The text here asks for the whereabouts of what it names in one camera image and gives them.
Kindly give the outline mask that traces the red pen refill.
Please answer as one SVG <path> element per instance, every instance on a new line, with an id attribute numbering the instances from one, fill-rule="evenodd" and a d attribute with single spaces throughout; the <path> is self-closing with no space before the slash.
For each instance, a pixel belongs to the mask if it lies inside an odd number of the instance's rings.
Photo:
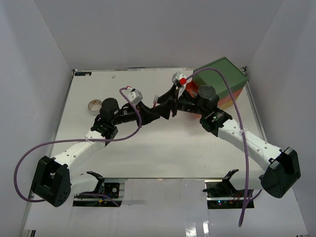
<path id="1" fill-rule="evenodd" d="M 157 105 L 158 98 L 159 98 L 159 96 L 158 96 L 158 95 L 155 95 L 155 96 L 154 96 L 154 100 L 153 100 L 153 107 L 155 107 L 155 106 Z"/>

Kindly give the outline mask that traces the large clear tape roll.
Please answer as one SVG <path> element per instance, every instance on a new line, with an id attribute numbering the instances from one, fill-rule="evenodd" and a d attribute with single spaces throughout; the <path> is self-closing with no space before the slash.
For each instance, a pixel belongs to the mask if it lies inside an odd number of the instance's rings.
<path id="1" fill-rule="evenodd" d="M 98 99 L 90 101 L 87 106 L 88 111 L 94 116 L 97 116 L 100 113 L 101 108 L 102 101 Z"/>

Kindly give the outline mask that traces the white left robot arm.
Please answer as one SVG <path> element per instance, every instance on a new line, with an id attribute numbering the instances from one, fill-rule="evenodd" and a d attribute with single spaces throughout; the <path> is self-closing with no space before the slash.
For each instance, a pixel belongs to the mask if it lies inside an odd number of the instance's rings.
<path id="1" fill-rule="evenodd" d="M 39 160 L 31 190 L 54 207 L 60 207 L 72 195 L 103 196 L 106 185 L 102 175 L 88 171 L 74 176 L 73 172 L 95 152 L 115 141 L 117 125 L 135 121 L 142 126 L 169 116 L 165 104 L 149 108 L 132 100 L 120 108 L 116 99 L 105 99 L 93 126 L 83 139 L 52 158 L 44 156 Z"/>

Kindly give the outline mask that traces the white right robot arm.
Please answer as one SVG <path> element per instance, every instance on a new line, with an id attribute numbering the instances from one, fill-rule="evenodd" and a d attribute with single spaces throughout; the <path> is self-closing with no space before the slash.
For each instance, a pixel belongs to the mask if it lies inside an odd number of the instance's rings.
<path id="1" fill-rule="evenodd" d="M 202 85 L 196 97 L 175 85 L 162 96 L 154 98 L 154 110 L 168 119 L 178 111 L 201 115 L 201 126 L 207 132 L 227 141 L 253 159 L 261 168 L 245 178 L 248 189 L 265 190 L 275 198 L 282 198 L 301 177 L 297 152 L 288 147 L 271 145 L 250 131 L 218 107 L 219 96 L 212 86 Z"/>

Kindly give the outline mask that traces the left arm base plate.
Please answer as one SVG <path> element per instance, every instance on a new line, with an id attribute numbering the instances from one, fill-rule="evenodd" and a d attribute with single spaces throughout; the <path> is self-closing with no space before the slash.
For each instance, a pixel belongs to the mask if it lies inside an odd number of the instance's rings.
<path id="1" fill-rule="evenodd" d="M 120 207 L 124 196 L 124 183 L 104 183 L 99 191 L 77 195 L 74 207 Z"/>

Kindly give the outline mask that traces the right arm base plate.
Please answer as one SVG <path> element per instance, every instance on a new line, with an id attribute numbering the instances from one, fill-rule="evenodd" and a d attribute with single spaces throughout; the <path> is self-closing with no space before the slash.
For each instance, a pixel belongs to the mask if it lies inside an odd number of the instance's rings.
<path id="1" fill-rule="evenodd" d="M 244 190 L 236 190 L 222 180 L 205 180 L 203 192 L 208 210 L 242 209 Z"/>

